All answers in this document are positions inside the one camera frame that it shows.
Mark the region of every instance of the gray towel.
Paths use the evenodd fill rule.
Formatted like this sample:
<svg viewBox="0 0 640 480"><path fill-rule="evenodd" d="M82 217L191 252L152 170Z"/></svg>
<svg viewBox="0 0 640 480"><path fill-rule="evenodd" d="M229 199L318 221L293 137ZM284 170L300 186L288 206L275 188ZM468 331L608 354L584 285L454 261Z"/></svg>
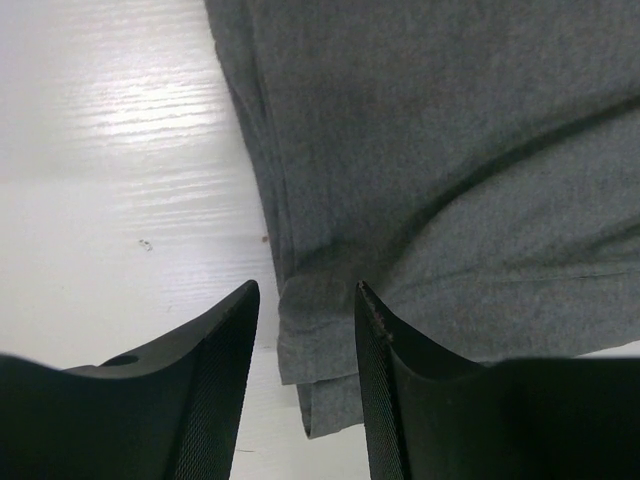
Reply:
<svg viewBox="0 0 640 480"><path fill-rule="evenodd" d="M310 437L362 421L359 279L478 361L640 338L640 4L206 1Z"/></svg>

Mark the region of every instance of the fabric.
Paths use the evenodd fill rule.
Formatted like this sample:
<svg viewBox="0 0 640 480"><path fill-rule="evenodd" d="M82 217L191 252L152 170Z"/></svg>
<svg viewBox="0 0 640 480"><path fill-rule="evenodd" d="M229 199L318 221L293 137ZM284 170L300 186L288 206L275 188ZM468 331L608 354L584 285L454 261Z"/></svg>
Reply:
<svg viewBox="0 0 640 480"><path fill-rule="evenodd" d="M640 338L640 4L206 4L309 436L362 421L359 279L475 361Z"/></svg>

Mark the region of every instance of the garment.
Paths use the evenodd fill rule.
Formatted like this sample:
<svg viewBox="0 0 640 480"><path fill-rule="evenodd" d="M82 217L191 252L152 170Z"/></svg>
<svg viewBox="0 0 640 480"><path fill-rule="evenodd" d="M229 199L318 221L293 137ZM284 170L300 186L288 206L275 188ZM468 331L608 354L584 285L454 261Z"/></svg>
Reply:
<svg viewBox="0 0 640 480"><path fill-rule="evenodd" d="M476 361L640 338L640 4L206 4L309 436L362 421L360 279Z"/></svg>

